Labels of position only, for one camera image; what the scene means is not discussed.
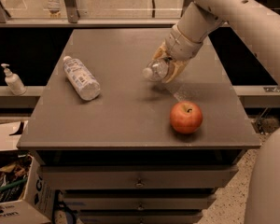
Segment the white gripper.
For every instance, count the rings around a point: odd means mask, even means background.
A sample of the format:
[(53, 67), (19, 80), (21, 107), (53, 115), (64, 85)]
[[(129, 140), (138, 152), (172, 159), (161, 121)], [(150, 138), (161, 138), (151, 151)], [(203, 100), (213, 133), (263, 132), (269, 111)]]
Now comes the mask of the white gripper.
[(162, 83), (173, 81), (184, 71), (188, 60), (196, 56), (205, 38), (205, 29), (189, 28), (182, 31), (177, 24), (171, 28), (152, 57), (153, 60), (169, 57), (173, 59), (168, 62), (168, 72)]

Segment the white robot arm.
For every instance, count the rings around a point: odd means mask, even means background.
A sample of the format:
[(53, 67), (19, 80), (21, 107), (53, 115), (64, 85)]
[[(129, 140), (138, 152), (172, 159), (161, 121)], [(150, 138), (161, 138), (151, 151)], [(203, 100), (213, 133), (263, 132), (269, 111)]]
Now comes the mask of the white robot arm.
[[(172, 60), (162, 81), (175, 79), (204, 39), (224, 22), (280, 87), (280, 15), (255, 0), (192, 0), (154, 54)], [(250, 178), (245, 224), (280, 224), (280, 128), (259, 150)]]

